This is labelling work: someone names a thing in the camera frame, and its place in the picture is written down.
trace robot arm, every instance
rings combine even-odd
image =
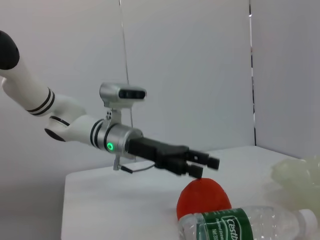
[[[139,129],[122,124],[121,109],[130,109],[135,102],[144,101],[147,92],[143,88],[103,83],[100,97],[108,108],[106,117],[91,117],[75,99],[55,94],[36,81],[16,44],[3,31],[0,31],[0,76],[5,77],[2,80],[4,92],[30,114],[51,114],[45,127],[50,137],[63,142],[78,141],[116,155],[114,170],[133,173],[120,165],[120,157],[133,159],[136,156],[153,161],[156,168],[195,178],[202,177],[203,168],[198,165],[215,170],[219,168],[219,159],[206,153],[145,138]]]

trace plastic water bottle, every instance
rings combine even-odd
[[[317,229],[309,209],[290,212],[269,206],[188,214],[179,221],[180,240],[294,240]]]

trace white backdrop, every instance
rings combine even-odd
[[[253,145],[247,1],[122,3],[129,81],[148,91],[134,107],[135,127],[200,150]],[[105,114],[102,81],[126,82],[117,0],[4,0],[0,29],[36,77],[89,114]],[[45,124],[0,91],[3,239],[59,239],[65,176],[113,163],[106,152],[51,139]]]
[[[320,1],[251,0],[257,145],[320,154]]]

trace red object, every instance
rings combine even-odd
[[[176,205],[178,220],[187,214],[207,213],[231,209],[223,188],[210,178],[190,182],[181,192]]]

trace white table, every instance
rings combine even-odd
[[[291,206],[290,196],[270,179],[271,166],[288,156],[260,147],[217,150],[220,169],[205,168],[233,207]],[[150,162],[128,164],[131,168]],[[65,180],[62,240],[177,240],[176,205],[192,180],[164,170],[128,174],[112,167],[69,174]]]

